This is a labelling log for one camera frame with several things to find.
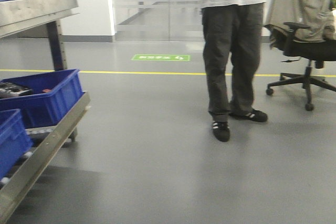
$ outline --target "chair armrest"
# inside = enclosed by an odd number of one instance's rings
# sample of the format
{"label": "chair armrest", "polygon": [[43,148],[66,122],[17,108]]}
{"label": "chair armrest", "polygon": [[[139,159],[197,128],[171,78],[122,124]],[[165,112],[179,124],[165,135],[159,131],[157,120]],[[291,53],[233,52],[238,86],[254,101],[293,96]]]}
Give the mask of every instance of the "chair armrest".
{"label": "chair armrest", "polygon": [[284,46],[284,53],[283,55],[286,56],[291,56],[291,49],[294,44],[294,38],[295,38],[295,33],[298,29],[309,29],[310,26],[307,26],[305,24],[301,23],[295,23],[295,22],[284,22],[284,25],[289,26],[289,31],[288,31],[288,36],[286,39],[286,43]]}

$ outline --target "chair wheel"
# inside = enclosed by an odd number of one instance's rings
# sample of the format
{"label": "chair wheel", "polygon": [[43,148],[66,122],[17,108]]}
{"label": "chair wheel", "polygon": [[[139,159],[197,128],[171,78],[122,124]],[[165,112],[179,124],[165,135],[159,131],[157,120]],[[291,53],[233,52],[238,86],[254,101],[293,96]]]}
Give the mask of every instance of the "chair wheel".
{"label": "chair wheel", "polygon": [[266,89],[266,94],[267,95],[273,95],[273,93],[274,93],[273,89],[271,89],[271,88]]}
{"label": "chair wheel", "polygon": [[307,111],[313,111],[314,110],[314,104],[306,103],[304,106]]}

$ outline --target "office chair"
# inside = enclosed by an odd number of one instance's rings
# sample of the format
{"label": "office chair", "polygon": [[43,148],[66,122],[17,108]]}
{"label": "office chair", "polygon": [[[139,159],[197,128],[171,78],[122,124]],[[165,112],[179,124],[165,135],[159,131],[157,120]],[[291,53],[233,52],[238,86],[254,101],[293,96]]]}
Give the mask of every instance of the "office chair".
{"label": "office chair", "polygon": [[308,65],[304,74],[281,73],[280,80],[267,84],[266,93],[273,95],[274,90],[271,87],[282,86],[294,83],[302,83],[302,88],[306,90],[307,103],[305,109],[307,111],[314,110],[314,105],[311,103],[310,85],[322,87],[324,89],[336,92],[336,87],[328,84],[324,77],[312,76],[312,62],[315,62],[315,68],[323,68],[324,61],[336,61],[336,40],[326,40],[324,42],[295,42],[295,33],[298,29],[309,29],[310,27],[304,24],[285,22],[289,27],[288,34],[285,35],[277,29],[273,29],[272,35],[275,39],[274,47],[283,51],[285,56],[303,57],[308,59]]}

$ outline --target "black sneaker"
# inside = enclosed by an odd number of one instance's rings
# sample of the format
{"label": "black sneaker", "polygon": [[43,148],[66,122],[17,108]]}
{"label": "black sneaker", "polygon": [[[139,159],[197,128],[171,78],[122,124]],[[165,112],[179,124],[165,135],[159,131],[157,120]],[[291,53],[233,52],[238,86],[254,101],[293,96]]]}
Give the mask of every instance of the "black sneaker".
{"label": "black sneaker", "polygon": [[259,123],[265,123],[268,119],[268,116],[266,113],[260,110],[255,110],[255,109],[253,109],[252,112],[249,112],[246,115],[236,115],[233,113],[230,113],[229,115],[236,119],[251,120],[251,121],[259,122]]}
{"label": "black sneaker", "polygon": [[227,122],[213,122],[212,131],[215,137],[221,142],[227,142],[230,139],[230,129]]}

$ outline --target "white wall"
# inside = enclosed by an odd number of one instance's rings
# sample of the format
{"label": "white wall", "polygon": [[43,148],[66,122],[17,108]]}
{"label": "white wall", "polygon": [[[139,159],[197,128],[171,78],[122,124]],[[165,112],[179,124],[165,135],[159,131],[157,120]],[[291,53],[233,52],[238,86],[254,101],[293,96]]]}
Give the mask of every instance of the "white wall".
{"label": "white wall", "polygon": [[112,0],[77,0],[77,15],[61,20],[63,35],[113,36]]}

